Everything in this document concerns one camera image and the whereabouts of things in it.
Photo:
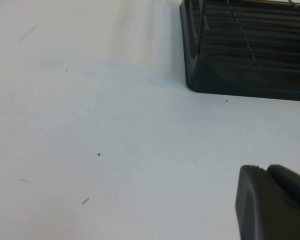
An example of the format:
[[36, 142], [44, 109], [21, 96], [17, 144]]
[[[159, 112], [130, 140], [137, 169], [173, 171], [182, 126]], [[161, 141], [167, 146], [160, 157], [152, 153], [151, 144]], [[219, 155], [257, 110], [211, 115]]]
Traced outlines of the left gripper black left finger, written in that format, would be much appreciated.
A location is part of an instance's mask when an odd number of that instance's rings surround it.
[[300, 207], [267, 169], [240, 168], [235, 211], [242, 240], [300, 240]]

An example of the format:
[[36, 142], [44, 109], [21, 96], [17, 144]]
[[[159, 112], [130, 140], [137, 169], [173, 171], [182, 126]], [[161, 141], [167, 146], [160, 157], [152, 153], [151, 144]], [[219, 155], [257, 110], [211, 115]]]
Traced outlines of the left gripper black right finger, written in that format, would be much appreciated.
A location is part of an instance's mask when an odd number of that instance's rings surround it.
[[300, 175], [282, 165], [272, 164], [267, 172], [300, 207]]

